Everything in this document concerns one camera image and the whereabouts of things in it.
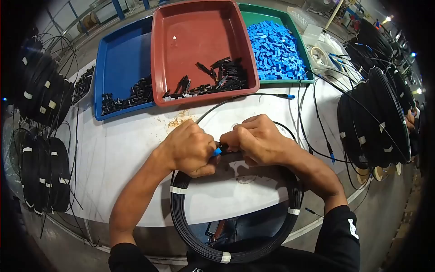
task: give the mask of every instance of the blue tray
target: blue tray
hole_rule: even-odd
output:
[[[130,88],[151,72],[151,26],[153,16],[132,22],[101,39],[95,64],[95,119],[103,121],[120,114],[155,106],[154,102],[132,106],[101,116],[102,94],[113,99],[130,96]]]

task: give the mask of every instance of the factory floor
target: factory floor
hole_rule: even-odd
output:
[[[250,0],[248,2],[283,11],[286,11],[288,6],[295,7],[295,5],[278,0]],[[102,37],[123,25],[148,15],[151,15],[151,11],[137,8],[132,14],[127,16],[125,20],[119,21],[119,19],[116,19],[109,23],[108,26],[97,30],[97,34],[93,34],[91,37],[84,37],[77,41],[76,45],[80,45],[79,53],[77,54],[78,68],[82,68],[96,58],[98,44]],[[310,13],[310,16],[315,19],[320,26],[324,26],[327,22],[327,18],[319,15]],[[333,23],[329,29],[335,34],[347,39],[348,32],[343,27]],[[67,77],[70,77],[76,71],[77,66],[74,61]],[[358,206],[355,213],[358,219],[357,230],[361,243],[362,272],[377,271],[384,261],[392,238],[395,236],[396,230],[400,225],[403,210],[411,188],[413,173],[414,166],[412,164],[404,165],[400,176],[395,173],[388,176],[383,181],[373,180],[370,186],[364,189],[363,192],[350,203],[349,206],[351,210],[356,209]],[[345,187],[346,195],[351,195],[353,189],[350,186],[346,170],[339,173],[338,176]],[[351,178],[354,184],[358,184],[353,170]],[[303,206],[309,207],[319,214],[323,214],[323,204],[321,200],[310,193],[311,192],[308,192],[306,194],[307,196],[304,198]],[[39,239],[41,232],[40,217],[34,213],[29,213],[24,208],[22,208],[22,213],[28,233],[58,271],[109,271],[107,264],[109,253],[92,248],[74,238],[50,220],[46,220],[42,238]],[[67,214],[62,214],[61,216],[62,218],[60,218],[59,215],[53,215],[53,218],[67,226],[73,233],[87,237],[91,239],[93,243],[98,242],[99,245],[109,245],[108,224],[89,221],[88,227],[90,231],[87,232],[86,230],[82,231],[79,228],[73,227],[73,225],[79,224],[82,228],[85,228],[83,219],[78,218],[76,222],[72,216]],[[300,229],[316,219],[318,219],[318,217],[312,214],[300,216],[294,230]],[[285,246],[313,252],[319,230],[320,226],[286,243]],[[138,246],[145,255],[183,257],[186,252],[186,245],[181,241],[174,227],[136,228],[134,236]],[[156,266],[159,271],[177,271],[182,267],[182,265]]]

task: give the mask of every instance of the white table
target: white table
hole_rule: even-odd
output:
[[[84,72],[88,66],[79,71]],[[340,79],[350,88],[348,79]],[[317,120],[313,85],[308,88],[303,108],[302,121],[310,144],[317,151],[328,155],[325,139]],[[260,89],[259,93],[284,93],[297,96],[298,88]],[[337,125],[337,103],[341,93],[323,80],[316,86],[316,98],[326,135],[337,159],[343,159],[343,150]],[[112,207],[125,184],[145,162],[151,151],[181,122],[187,119],[196,121],[215,104],[187,104],[179,107],[151,107],[120,115],[98,122],[93,109],[79,108],[77,181],[71,178],[71,189],[76,190],[77,202],[74,213],[78,217],[109,222]],[[199,124],[215,140],[230,130],[235,124],[248,117],[267,114],[273,121],[286,125],[298,142],[306,147],[297,122],[297,100],[287,100],[272,96],[251,96],[226,103],[205,117]],[[75,127],[77,109],[71,108],[66,120],[71,126],[70,165],[74,158]],[[61,126],[57,136],[68,145],[69,131]],[[332,164],[330,159],[321,158],[336,173],[344,170],[343,163]],[[256,171],[243,169],[241,163],[233,163],[241,173],[223,173],[212,178],[202,178],[190,184],[186,194],[185,209],[189,224],[221,220],[254,212],[286,200],[287,191],[279,178],[257,177]],[[161,227],[173,225],[170,215],[169,186],[171,177],[166,177],[158,186],[150,205],[139,221],[138,226]]]

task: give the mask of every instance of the red tray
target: red tray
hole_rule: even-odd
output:
[[[210,68],[225,57],[242,58],[248,89],[163,100],[167,90],[173,93],[186,74],[191,79],[190,89],[215,85],[196,63]],[[192,0],[157,8],[151,35],[151,74],[154,101],[162,107],[256,92],[260,81],[238,5],[230,0]]]

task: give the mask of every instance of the jeans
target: jeans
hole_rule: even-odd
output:
[[[209,223],[189,225],[192,233],[205,245],[228,245],[233,242],[257,238],[273,237],[287,216],[288,201],[245,215],[225,219],[221,235],[213,243],[206,235]]]

